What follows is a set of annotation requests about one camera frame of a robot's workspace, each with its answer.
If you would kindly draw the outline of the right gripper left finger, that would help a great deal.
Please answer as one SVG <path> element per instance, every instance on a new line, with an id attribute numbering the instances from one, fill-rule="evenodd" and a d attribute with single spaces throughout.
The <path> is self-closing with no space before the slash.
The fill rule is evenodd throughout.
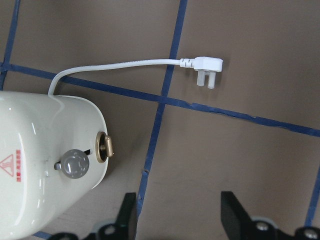
<path id="1" fill-rule="evenodd" d="M 137 233 L 137 197 L 127 192 L 114 222 L 99 223 L 85 237 L 86 240 L 134 240 Z"/>

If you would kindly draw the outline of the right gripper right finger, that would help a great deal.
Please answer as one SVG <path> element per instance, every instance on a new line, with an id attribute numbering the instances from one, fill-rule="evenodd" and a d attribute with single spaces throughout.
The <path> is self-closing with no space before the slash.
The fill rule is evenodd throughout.
<path id="1" fill-rule="evenodd" d="M 294 235 L 280 230 L 270 219 L 250 217 L 231 191 L 220 194 L 220 219 L 230 240 L 318 240 L 320 229 L 299 227 Z"/>

